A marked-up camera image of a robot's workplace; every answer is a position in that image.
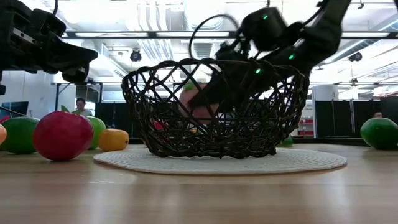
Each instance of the table surface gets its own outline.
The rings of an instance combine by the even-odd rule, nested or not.
[[[0,152],[0,223],[398,223],[398,152],[297,144],[348,158],[287,175],[155,175]]]

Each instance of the security camera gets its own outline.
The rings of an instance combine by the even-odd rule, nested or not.
[[[355,54],[349,56],[348,60],[350,62],[358,62],[358,61],[362,60],[362,54],[359,52],[356,52]]]
[[[139,52],[139,49],[133,49],[132,53],[130,55],[130,60],[132,62],[139,62],[141,61],[141,53]]]

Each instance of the woven wire basket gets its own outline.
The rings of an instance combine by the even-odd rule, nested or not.
[[[189,72],[186,67],[191,65],[195,68]],[[253,71],[253,66],[260,66],[265,75],[272,77],[271,84],[267,92],[249,95],[239,108],[227,113],[217,107],[213,107],[217,110],[213,111],[211,105],[207,105],[208,117],[199,118],[179,96],[187,83],[199,86],[197,91],[202,91],[200,83],[194,79],[199,66],[206,66],[213,71],[212,75],[223,78],[228,76],[223,68],[238,66]],[[169,74],[159,79],[157,73],[165,68],[170,69]],[[179,70],[186,74],[186,79],[170,86],[168,80]],[[165,61],[158,66],[142,67],[125,76],[121,85],[131,116],[139,120],[142,140],[151,153],[159,157],[229,156],[237,159],[276,154],[275,146],[298,127],[308,87],[308,76],[292,67],[276,67],[266,61],[209,58]],[[228,91],[233,89],[235,86],[229,84],[224,94],[232,94]],[[167,91],[168,97],[161,96],[160,90]]]

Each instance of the round woven placemat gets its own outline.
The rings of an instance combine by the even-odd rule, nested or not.
[[[263,158],[159,158],[140,146],[98,154],[94,160],[137,172],[189,175],[283,174],[334,169],[347,163],[346,158],[335,154],[282,148],[276,155]]]

